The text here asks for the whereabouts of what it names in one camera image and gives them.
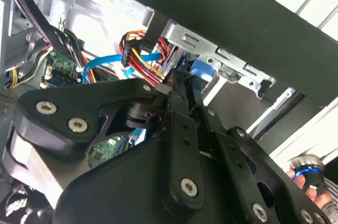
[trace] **motherboard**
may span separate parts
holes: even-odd
[[[113,137],[94,145],[88,155],[89,167],[92,169],[117,156],[124,151],[126,144],[126,137]]]

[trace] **red wire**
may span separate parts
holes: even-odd
[[[142,72],[140,72],[137,68],[134,68],[135,69],[135,71],[137,71],[139,74],[141,74],[142,76],[143,76],[143,74],[142,74]],[[150,84],[150,85],[152,85],[152,86],[154,86],[155,84],[150,80],[150,79],[148,79],[148,78],[146,78],[146,77],[144,77],[144,79]]]
[[[151,78],[153,81],[155,81],[156,83],[161,83],[159,79],[157,79],[155,76],[153,76],[150,72],[148,72],[147,70],[145,70],[140,64],[139,62],[133,58],[133,56],[130,56],[131,61],[134,63],[134,65],[146,76],[148,76],[149,78]]]

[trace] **yellow wire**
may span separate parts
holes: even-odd
[[[137,50],[135,48],[132,48],[133,53],[135,54],[135,56],[139,59],[139,61],[142,62],[142,64],[144,64],[146,67],[148,67],[150,70],[152,70],[154,73],[156,73],[157,75],[159,75],[162,78],[165,78],[163,74],[161,74],[159,71],[157,71],[155,68],[153,68],[150,64],[148,64],[137,52]]]
[[[13,73],[13,82],[12,82],[11,88],[14,88],[15,85],[17,84],[17,71],[16,71],[16,68],[14,68],[12,70],[12,73]]]

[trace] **green circuit board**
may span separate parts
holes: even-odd
[[[113,137],[94,145],[89,151],[88,164],[92,169],[118,155],[125,144],[122,137]]]
[[[77,79],[78,77],[78,73],[76,72],[76,64],[63,54],[55,54],[55,56],[53,57],[52,66],[53,70],[63,72],[72,79]]]

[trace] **silver screw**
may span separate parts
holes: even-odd
[[[143,85],[143,88],[144,88],[146,91],[151,91],[151,90],[152,90],[148,85]]]
[[[50,101],[39,101],[36,105],[36,110],[44,115],[51,115],[57,112],[57,106]]]
[[[214,116],[214,115],[215,115],[215,111],[213,111],[212,109],[208,109],[208,113],[209,113],[211,116]]]
[[[266,211],[264,208],[259,205],[259,204],[253,204],[252,205],[252,210],[255,216],[261,221],[261,222],[267,222],[268,221],[268,216],[266,214]]]
[[[240,129],[237,129],[236,132],[238,133],[239,136],[244,137],[244,132],[241,131]]]
[[[320,216],[319,213],[315,212],[315,216],[316,216],[316,218],[319,220],[319,222],[320,222],[321,224],[326,224],[326,223],[325,223],[325,220],[323,219],[322,216]]]
[[[81,118],[72,118],[68,121],[68,127],[75,133],[84,133],[88,129],[88,124]]]
[[[302,214],[303,218],[306,220],[307,223],[310,223],[310,224],[313,223],[313,219],[312,219],[311,215],[306,210],[302,209],[301,214]]]
[[[190,197],[194,197],[197,195],[197,186],[191,181],[189,178],[183,178],[181,181],[181,189]]]

